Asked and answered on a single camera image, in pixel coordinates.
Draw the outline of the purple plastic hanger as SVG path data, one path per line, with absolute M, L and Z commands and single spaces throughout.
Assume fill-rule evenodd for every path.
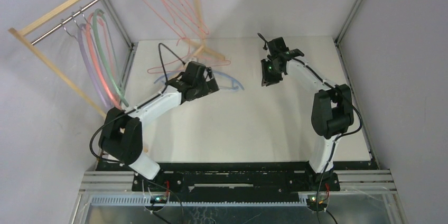
M 95 89 L 96 94 L 98 95 L 98 97 L 100 98 L 102 104 L 106 108 L 111 108 L 112 107 L 112 103 L 103 94 L 103 92 L 102 92 L 102 90 L 101 90 L 101 88 L 99 86 L 99 79 L 98 79 L 98 77 L 94 73 L 92 62 L 90 62 L 90 60 L 88 59 L 86 48 L 85 48 L 85 45 L 84 45 L 84 42 L 83 42 L 83 33 L 82 33 L 83 28 L 79 26 L 78 27 L 78 31 L 77 31 L 77 35 L 74 35 L 74 34 L 71 34 L 67 30 L 67 28 L 65 27 L 65 25 L 62 22 L 63 22 L 63 20 L 61 20 L 61 25 L 62 25 L 62 28 L 67 33 L 67 35 L 69 35 L 70 37 L 74 38 L 77 41 L 77 43 L 78 43 L 78 47 L 79 47 L 79 50 L 80 50 L 80 53 L 81 53 L 82 60 L 84 62 L 84 65 L 86 67 L 88 76 L 90 78 L 90 81 L 91 81 L 94 89 Z

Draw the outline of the blue plastic hanger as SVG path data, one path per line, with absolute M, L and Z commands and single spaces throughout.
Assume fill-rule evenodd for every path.
M 168 78 L 170 79 L 171 76 L 175 76 L 175 74 L 180 73 L 180 70 L 172 71 L 167 73 Z M 238 91 L 244 91 L 245 87 L 243 84 L 238 81 L 236 78 L 220 71 L 213 70 L 214 76 L 217 79 L 218 87 L 220 90 L 224 91 L 232 91 L 232 92 L 238 92 Z M 153 84 L 164 84 L 166 82 L 165 76 L 159 76 Z

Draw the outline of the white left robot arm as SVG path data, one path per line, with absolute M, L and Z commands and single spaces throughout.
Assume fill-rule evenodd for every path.
M 157 191 L 164 187 L 165 176 L 160 165 L 143 150 L 143 129 L 164 113 L 185 102 L 219 91 L 210 67 L 189 62 L 186 69 L 168 80 L 152 97 L 126 110 L 112 108 L 104 124 L 95 132 L 100 149 L 145 178 L 145 184 Z

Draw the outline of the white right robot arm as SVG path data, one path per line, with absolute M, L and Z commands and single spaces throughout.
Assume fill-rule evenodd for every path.
M 351 89 L 324 77 L 299 49 L 290 49 L 282 37 L 267 41 L 262 35 L 267 57 L 261 60 L 262 86 L 277 84 L 284 76 L 296 78 L 313 95 L 311 125 L 320 139 L 315 143 L 309 160 L 312 172 L 305 176 L 311 190 L 326 184 L 325 173 L 333 168 L 338 140 L 354 122 Z

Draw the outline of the pink notched hanger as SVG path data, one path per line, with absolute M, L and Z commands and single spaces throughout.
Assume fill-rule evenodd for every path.
M 210 67 L 231 65 L 230 59 L 207 45 L 211 32 L 203 16 L 201 0 L 139 1 L 174 34 L 176 45 L 186 45 L 182 60 L 205 62 Z

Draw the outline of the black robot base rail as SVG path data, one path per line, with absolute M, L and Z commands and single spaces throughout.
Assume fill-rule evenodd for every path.
M 175 203 L 287 203 L 305 192 L 339 192 L 344 182 L 375 182 L 379 175 L 364 161 L 336 162 L 326 175 L 313 175 L 305 162 L 161 163 L 152 180 L 132 174 L 130 189 L 170 195 Z

